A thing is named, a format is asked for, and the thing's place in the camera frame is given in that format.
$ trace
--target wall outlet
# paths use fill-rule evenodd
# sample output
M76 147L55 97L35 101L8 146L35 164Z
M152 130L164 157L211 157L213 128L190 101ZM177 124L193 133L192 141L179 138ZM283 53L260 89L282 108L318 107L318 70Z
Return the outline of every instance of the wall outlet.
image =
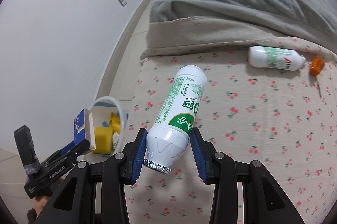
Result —
M121 5L124 7L127 4L126 0L118 0L119 3L121 3Z

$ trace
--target green bottle label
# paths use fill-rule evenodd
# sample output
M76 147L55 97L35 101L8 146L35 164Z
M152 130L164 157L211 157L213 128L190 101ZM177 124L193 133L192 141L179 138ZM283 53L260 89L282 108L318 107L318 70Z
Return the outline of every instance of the green bottle label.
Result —
M174 116L168 124L180 128L186 132L187 135L190 135L193 123L194 117L191 114L181 113Z

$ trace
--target bottle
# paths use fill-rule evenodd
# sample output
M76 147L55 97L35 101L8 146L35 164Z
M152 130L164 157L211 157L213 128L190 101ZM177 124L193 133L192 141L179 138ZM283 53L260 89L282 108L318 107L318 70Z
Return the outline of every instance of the bottle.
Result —
M178 70L146 137L145 166L169 174L169 167L184 154L206 83L195 65Z
M255 45L249 48L249 64L256 68L278 68L296 71L303 68L306 59L295 50Z

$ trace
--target blue gripper pad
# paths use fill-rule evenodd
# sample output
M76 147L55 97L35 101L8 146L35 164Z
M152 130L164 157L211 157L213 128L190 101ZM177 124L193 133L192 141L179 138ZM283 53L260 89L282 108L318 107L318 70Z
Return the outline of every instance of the blue gripper pad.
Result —
M194 131L195 129L197 129L197 128L193 128L192 131L191 131L190 142L191 142L193 156L194 156L194 159L195 159L195 163L197 165L199 176L203 180L203 183L206 184L207 180L208 180L207 172L206 172L206 161L205 161L205 158L203 156L203 152L201 150L201 147L199 145L200 140L198 141L197 136L195 134L195 131Z
M132 183L135 183L136 180L139 178L140 171L141 171L142 166L143 166L144 156L145 156L145 152L146 152L146 136L147 136L147 133L148 133L147 130L144 129L141 136L139 137L137 135L137 138L135 140L135 143L139 142L139 145L138 145L138 149L135 153L134 162L133 162L133 165L132 165L132 175L131 175Z

